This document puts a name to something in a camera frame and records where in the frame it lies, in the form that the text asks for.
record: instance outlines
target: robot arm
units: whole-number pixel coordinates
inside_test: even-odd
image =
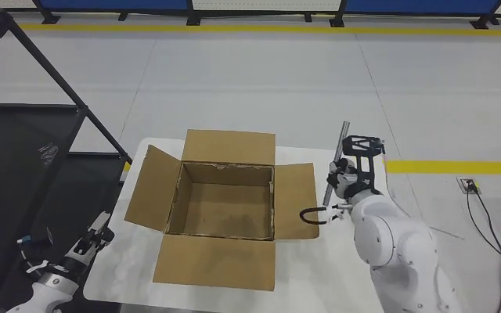
[[[354,142],[366,142],[361,153]],[[355,247],[370,266],[381,306],[387,313],[461,312],[455,290],[438,264],[431,230],[408,217],[388,196],[374,188],[372,158],[384,152],[379,139],[350,136],[343,140],[345,155],[357,157],[330,165],[327,179],[346,203],[355,226]],[[360,157],[369,158],[369,173],[360,171]]]
[[[113,232],[106,226],[109,219],[110,214],[102,212],[71,247],[60,264],[43,261],[40,265],[28,269],[27,272],[44,271],[44,274],[31,286],[33,297],[8,313],[53,313],[57,305],[71,301],[78,289],[80,278],[85,274],[92,259],[114,238]],[[30,236],[26,236],[18,243],[25,244],[30,239]]]

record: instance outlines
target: box flap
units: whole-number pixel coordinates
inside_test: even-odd
[[[275,288],[275,244],[165,235],[153,282],[272,291]]]
[[[274,165],[275,135],[246,131],[189,129],[182,160]]]
[[[275,239],[318,237],[319,226],[299,218],[309,207],[317,207],[313,164],[275,166]],[[318,220],[318,216],[308,218]]]
[[[181,161],[149,145],[125,220],[164,231]]]

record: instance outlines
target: blue wall panel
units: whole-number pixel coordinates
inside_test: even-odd
[[[58,9],[186,9],[186,0],[41,0]]]
[[[347,11],[398,13],[487,13],[496,0],[348,0]]]

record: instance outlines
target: electrical outlet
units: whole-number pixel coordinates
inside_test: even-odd
[[[458,177],[457,178],[457,183],[460,184],[461,191],[464,194],[467,194],[467,188],[468,188],[468,181],[472,180],[475,186],[477,186],[478,194],[481,195],[482,192],[480,190],[480,185],[475,181],[473,178],[465,178],[465,177]]]

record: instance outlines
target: black cable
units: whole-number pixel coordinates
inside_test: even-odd
[[[487,219],[488,219],[488,227],[491,229],[492,236],[494,237],[494,240],[498,244],[498,248],[501,250],[501,243],[499,243],[498,237],[496,236],[496,233],[494,232],[494,228],[492,227],[492,220],[491,220],[491,215],[488,213],[487,207],[485,207],[484,201],[482,201],[482,198],[480,197],[480,194],[478,191],[474,190],[475,194],[477,195],[478,199],[480,200],[480,203],[482,207],[484,208],[485,213],[487,214]]]
[[[501,255],[501,251],[500,250],[497,250],[496,247],[494,245],[492,245],[492,243],[490,241],[487,240],[487,238],[485,238],[484,236],[484,233],[479,229],[479,227],[477,226],[477,223],[475,222],[475,220],[473,219],[473,215],[471,214],[471,209],[470,209],[470,190],[467,188],[467,206],[468,206],[468,213],[470,213],[470,218],[471,218],[471,221],[473,222],[473,225],[475,225],[475,228],[477,229],[478,233],[480,234],[480,236],[482,236],[482,238],[485,240],[486,243],[489,244],[489,246],[492,247],[492,249],[494,249],[495,252],[497,252],[498,254]],[[496,242],[499,244],[499,242],[497,241],[497,237],[496,235],[494,234],[494,230],[492,229],[492,225],[491,225],[491,217],[489,215],[489,213],[487,213],[487,216],[488,216],[488,220],[489,220],[489,225],[491,226],[491,232],[492,232],[492,235],[494,236],[494,238],[496,239]]]
[[[498,254],[501,254],[501,252],[499,252],[499,250],[497,250],[491,244],[491,242],[488,241],[487,238],[485,238],[484,234],[478,228],[477,223],[475,223],[475,220],[473,219],[473,215],[471,215],[471,209],[470,209],[470,187],[471,187],[471,190],[473,190],[473,192],[475,192],[475,194],[477,195],[478,199],[480,200],[480,203],[481,203],[482,207],[484,208],[485,213],[487,214],[488,227],[491,230],[491,233],[492,233],[492,236],[494,237],[494,240],[498,244],[499,250],[501,250],[501,244],[499,244],[498,237],[496,236],[496,233],[494,232],[494,228],[492,227],[491,215],[489,214],[489,212],[487,210],[487,207],[485,207],[484,201],[482,201],[482,198],[480,197],[480,194],[478,193],[477,186],[473,183],[473,181],[469,181],[468,182],[468,186],[467,186],[467,206],[468,206],[468,212],[470,213],[471,221],[473,222],[473,224],[475,225],[475,228],[478,230],[478,232],[480,233],[480,236],[482,236],[482,238],[485,240],[485,242],[488,243],[489,246],[491,246],[492,249],[494,249],[495,252],[497,252]],[[498,308],[497,308],[496,312],[497,313],[501,313],[501,298],[499,299]]]

